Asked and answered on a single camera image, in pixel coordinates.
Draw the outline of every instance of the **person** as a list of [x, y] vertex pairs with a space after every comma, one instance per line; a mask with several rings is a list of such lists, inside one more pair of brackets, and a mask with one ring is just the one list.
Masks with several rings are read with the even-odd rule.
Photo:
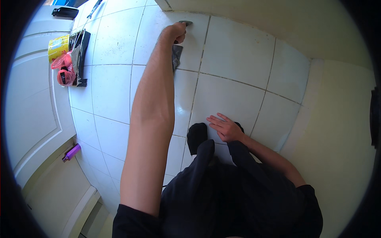
[[319, 237], [314, 189], [288, 160], [220, 113], [207, 120], [235, 165], [214, 156], [207, 125], [196, 123], [187, 134], [194, 160], [162, 192], [174, 128], [171, 48], [185, 33], [185, 23], [162, 31], [137, 88], [113, 237]]

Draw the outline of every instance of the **yellow can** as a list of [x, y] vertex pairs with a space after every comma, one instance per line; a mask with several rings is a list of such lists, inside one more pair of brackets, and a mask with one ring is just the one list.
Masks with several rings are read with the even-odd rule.
[[69, 37], [70, 35], [64, 35], [49, 41], [49, 63], [69, 51]]

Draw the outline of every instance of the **white tile floor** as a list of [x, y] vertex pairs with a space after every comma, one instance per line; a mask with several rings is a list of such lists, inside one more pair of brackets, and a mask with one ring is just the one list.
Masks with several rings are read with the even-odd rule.
[[[73, 32], [86, 22], [96, 0], [81, 7]], [[82, 150], [76, 158], [115, 215], [125, 160], [130, 113], [137, 86], [161, 30], [190, 20], [175, 73], [175, 126], [168, 151], [166, 185], [192, 162], [186, 134], [193, 123], [221, 112], [245, 133], [275, 151], [284, 144], [307, 84], [309, 60], [268, 33], [226, 18], [162, 12], [153, 0], [103, 1], [85, 29], [86, 88], [69, 88]], [[216, 155], [232, 163], [215, 131]]]

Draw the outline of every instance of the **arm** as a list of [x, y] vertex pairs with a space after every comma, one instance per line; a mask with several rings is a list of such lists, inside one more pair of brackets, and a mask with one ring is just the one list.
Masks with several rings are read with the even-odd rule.
[[299, 171], [295, 168], [295, 166], [291, 164], [291, 162], [273, 150], [245, 135], [238, 127], [238, 125], [234, 123], [234, 121], [230, 120], [221, 113], [217, 113], [217, 115], [224, 120], [221, 120], [212, 115], [208, 117], [207, 120], [210, 122], [209, 126], [217, 131], [217, 134], [222, 141], [242, 142], [249, 148], [249, 151], [255, 155], [262, 163], [267, 164], [284, 174], [286, 178], [294, 183], [295, 187], [306, 184]]
[[185, 23], [163, 30], [132, 106], [120, 203], [158, 216], [169, 142], [174, 127], [172, 45], [185, 38]]

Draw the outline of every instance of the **black pants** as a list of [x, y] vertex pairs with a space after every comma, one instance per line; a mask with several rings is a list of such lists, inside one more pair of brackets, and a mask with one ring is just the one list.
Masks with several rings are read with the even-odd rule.
[[207, 140], [167, 185], [159, 213], [163, 237], [280, 236], [304, 212], [304, 195], [291, 181], [257, 163], [241, 142], [227, 145], [236, 166], [214, 161], [214, 141]]

